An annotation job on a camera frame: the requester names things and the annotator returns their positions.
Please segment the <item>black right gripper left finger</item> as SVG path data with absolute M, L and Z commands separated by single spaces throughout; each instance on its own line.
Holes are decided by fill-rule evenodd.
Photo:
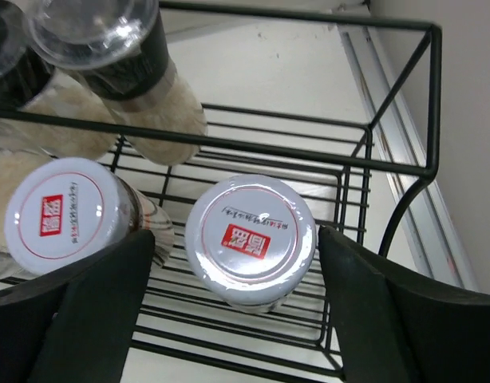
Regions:
M 139 230 L 0 290 L 0 382 L 120 381 L 153 255 Z

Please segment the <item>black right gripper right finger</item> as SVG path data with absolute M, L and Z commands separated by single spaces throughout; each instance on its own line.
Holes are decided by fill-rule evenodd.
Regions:
M 332 227 L 318 244 L 347 382 L 490 382 L 490 295 L 425 277 Z

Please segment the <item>labelled lid brown jar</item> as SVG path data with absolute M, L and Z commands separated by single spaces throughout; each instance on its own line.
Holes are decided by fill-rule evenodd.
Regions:
M 9 207 L 10 254 L 35 275 L 86 258 L 140 229 L 154 235 L 158 266 L 174 247 L 172 220 L 157 203 L 99 163 L 80 157 L 52 160 L 34 170 Z

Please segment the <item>labelled lid pink jar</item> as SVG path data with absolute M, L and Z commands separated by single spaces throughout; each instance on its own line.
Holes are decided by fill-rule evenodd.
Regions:
M 303 198 L 258 174 L 209 188 L 193 205 L 184 235 L 194 274 L 227 304 L 252 314 L 287 300 L 309 270 L 316 244 Z

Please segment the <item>clear glass jar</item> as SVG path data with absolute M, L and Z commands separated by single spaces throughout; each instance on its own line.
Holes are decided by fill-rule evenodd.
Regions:
M 0 279 L 22 270 L 10 254 L 6 241 L 6 223 L 13 215 L 10 201 L 22 181 L 50 161 L 48 154 L 14 126 L 0 121 Z

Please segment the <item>black knob lid grinder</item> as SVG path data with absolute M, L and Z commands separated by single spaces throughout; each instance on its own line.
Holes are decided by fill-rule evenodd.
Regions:
M 0 109 L 111 124 L 113 119 L 98 96 L 30 48 L 22 21 L 17 5 L 0 1 Z M 20 120 L 11 124 L 56 157 L 98 160 L 117 141 L 115 134 L 107 132 Z

